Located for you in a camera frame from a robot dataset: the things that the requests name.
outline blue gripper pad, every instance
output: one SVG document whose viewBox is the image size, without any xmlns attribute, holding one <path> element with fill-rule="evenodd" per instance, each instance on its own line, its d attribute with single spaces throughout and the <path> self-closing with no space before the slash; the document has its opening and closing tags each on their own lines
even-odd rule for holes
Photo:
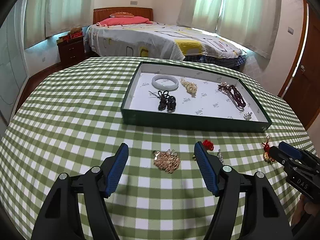
<svg viewBox="0 0 320 240">
<path fill-rule="evenodd" d="M 207 189 L 212 192 L 213 195 L 216 195 L 218 193 L 217 175 L 210 165 L 207 155 L 207 151 L 202 148 L 202 145 L 200 145 L 199 142 L 197 142 L 195 144 L 196 162 L 198 163 Z"/>
<path fill-rule="evenodd" d="M 302 158 L 300 150 L 286 142 L 279 143 L 278 148 L 294 160 L 300 160 Z"/>
<path fill-rule="evenodd" d="M 110 197 L 110 195 L 116 191 L 120 177 L 129 157 L 128 146 L 123 143 L 120 147 L 122 148 L 119 149 L 120 152 L 118 153 L 118 156 L 107 176 L 107 187 L 105 192 L 108 197 Z"/>
</svg>

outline door knob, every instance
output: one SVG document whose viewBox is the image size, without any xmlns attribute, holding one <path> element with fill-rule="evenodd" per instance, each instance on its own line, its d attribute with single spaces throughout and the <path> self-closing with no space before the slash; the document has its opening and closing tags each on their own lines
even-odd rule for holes
<svg viewBox="0 0 320 240">
<path fill-rule="evenodd" d="M 301 71 L 302 71 L 302 74 L 303 74 L 306 71 L 306 68 L 304 67 L 304 65 L 301 65 L 300 68 L 301 68 Z"/>
</svg>

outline silver screw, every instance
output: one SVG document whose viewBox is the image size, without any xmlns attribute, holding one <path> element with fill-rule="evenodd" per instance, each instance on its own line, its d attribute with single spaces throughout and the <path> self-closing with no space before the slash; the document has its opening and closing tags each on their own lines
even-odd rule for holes
<svg viewBox="0 0 320 240">
<path fill-rule="evenodd" d="M 92 171 L 93 173 L 98 173 L 98 172 L 100 171 L 100 167 L 95 166 L 95 167 L 93 167 L 93 168 L 91 169 L 91 171 Z"/>
<path fill-rule="evenodd" d="M 230 171 L 232 171 L 232 169 L 231 169 L 231 167 L 230 166 L 228 166 L 228 165 L 226 165 L 226 166 L 223 166 L 223 168 L 222 168 L 225 172 L 230 172 Z"/>
<path fill-rule="evenodd" d="M 264 174 L 261 171 L 258 171 L 257 172 L 257 177 L 262 179 L 264 177 Z"/>
<path fill-rule="evenodd" d="M 59 179 L 65 179 L 65 178 L 67 178 L 67 174 L 66 173 L 61 173 L 59 175 Z"/>
</svg>

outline hand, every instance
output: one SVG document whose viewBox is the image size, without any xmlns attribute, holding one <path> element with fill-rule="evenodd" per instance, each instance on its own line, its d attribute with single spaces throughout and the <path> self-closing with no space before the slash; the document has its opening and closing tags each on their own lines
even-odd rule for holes
<svg viewBox="0 0 320 240">
<path fill-rule="evenodd" d="M 313 204 L 312 202 L 307 202 L 305 204 L 306 197 L 301 194 L 300 200 L 297 204 L 297 208 L 291 219 L 291 225 L 296 225 L 299 223 L 302 215 L 306 212 L 307 214 L 313 215 L 314 217 L 318 214 L 320 210 L 320 205 Z"/>
</svg>

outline green checkered tablecloth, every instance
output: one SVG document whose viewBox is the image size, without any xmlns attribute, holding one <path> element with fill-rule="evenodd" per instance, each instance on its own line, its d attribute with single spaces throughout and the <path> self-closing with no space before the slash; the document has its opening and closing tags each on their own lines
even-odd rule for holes
<svg viewBox="0 0 320 240">
<path fill-rule="evenodd" d="M 267 111 L 273 124 L 266 133 L 170 130 L 125 125 L 120 106 L 141 61 L 175 63 L 241 78 Z M 85 173 L 129 146 L 129 159 L 116 192 L 106 199 L 122 239 L 203 239 L 217 204 L 206 189 L 194 144 L 209 139 L 221 149 L 225 164 L 238 172 L 262 171 L 288 216 L 299 192 L 285 182 L 278 163 L 263 161 L 261 142 L 286 141 L 315 153 L 301 122 L 281 98 L 248 76 L 215 65 L 134 58 L 90 58 L 47 77 L 25 101 L 0 143 L 0 201 L 17 229 L 30 239 L 37 215 L 57 176 Z M 176 150 L 181 166 L 173 174 L 153 165 L 152 150 Z M 79 196 L 84 234 L 92 239 L 84 198 Z M 233 238 L 239 236 L 244 194 L 240 194 Z"/>
</svg>

